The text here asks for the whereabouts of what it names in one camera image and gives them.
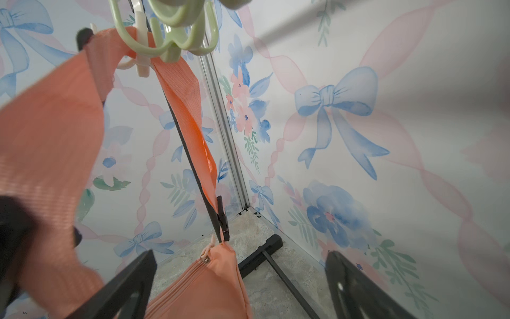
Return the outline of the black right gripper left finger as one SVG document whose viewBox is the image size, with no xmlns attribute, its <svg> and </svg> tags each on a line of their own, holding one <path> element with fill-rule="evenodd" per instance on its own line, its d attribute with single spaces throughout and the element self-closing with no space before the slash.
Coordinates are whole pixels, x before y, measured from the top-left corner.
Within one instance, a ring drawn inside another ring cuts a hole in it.
<svg viewBox="0 0 510 319">
<path fill-rule="evenodd" d="M 143 318 L 157 267 L 153 251 L 143 252 L 67 318 Z"/>
</svg>

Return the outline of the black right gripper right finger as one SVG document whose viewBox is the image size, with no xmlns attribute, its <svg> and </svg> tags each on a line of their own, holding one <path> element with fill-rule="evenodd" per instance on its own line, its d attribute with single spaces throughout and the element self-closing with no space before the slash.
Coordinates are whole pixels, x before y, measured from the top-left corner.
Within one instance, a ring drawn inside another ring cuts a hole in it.
<svg viewBox="0 0 510 319">
<path fill-rule="evenodd" d="M 414 318 L 340 252 L 328 253 L 325 273 L 338 318 Z"/>
</svg>

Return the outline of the pink crossbody bag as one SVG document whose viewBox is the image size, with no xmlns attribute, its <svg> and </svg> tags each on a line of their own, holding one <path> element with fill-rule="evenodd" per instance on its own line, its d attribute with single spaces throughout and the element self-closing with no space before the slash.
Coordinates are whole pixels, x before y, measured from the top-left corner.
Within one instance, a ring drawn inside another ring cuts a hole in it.
<svg viewBox="0 0 510 319">
<path fill-rule="evenodd" d="M 79 262 L 74 218 L 104 139 L 103 103 L 123 57 L 109 29 L 1 109 L 1 211 L 33 221 L 16 282 L 51 318 L 67 318 L 106 286 Z"/>
</svg>

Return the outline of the black clothes rack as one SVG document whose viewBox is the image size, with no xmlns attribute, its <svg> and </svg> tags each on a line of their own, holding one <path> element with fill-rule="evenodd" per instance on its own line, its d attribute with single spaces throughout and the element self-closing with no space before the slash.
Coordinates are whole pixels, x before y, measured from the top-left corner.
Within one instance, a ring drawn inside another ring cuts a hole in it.
<svg viewBox="0 0 510 319">
<path fill-rule="evenodd" d="M 244 278 L 263 262 L 272 265 L 300 306 L 309 316 L 316 317 L 316 312 L 272 258 L 283 245 L 281 236 L 272 235 L 242 262 L 236 260 L 236 252 L 229 243 L 223 199 L 216 194 L 216 163 L 201 131 L 198 81 L 184 61 L 168 65 L 155 60 L 154 68 L 215 235 L 200 257 L 170 287 L 149 299 L 143 318 L 251 318 Z"/>
</svg>

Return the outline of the white hook leftmost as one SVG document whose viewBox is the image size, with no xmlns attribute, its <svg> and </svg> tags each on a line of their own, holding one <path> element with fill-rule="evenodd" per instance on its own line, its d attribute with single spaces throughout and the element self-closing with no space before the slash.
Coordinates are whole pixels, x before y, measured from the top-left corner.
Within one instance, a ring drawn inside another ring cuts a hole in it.
<svg viewBox="0 0 510 319">
<path fill-rule="evenodd" d="M 114 17 L 116 22 L 116 29 L 122 41 L 135 52 L 135 58 L 129 62 L 123 62 L 118 65 L 119 69 L 130 69 L 136 66 L 139 77 L 147 78 L 150 75 L 151 58 L 146 54 L 146 49 L 149 47 L 149 28 L 147 26 L 147 17 L 142 1 L 129 1 L 130 7 L 134 14 L 134 39 L 122 22 L 122 18 Z"/>
</svg>

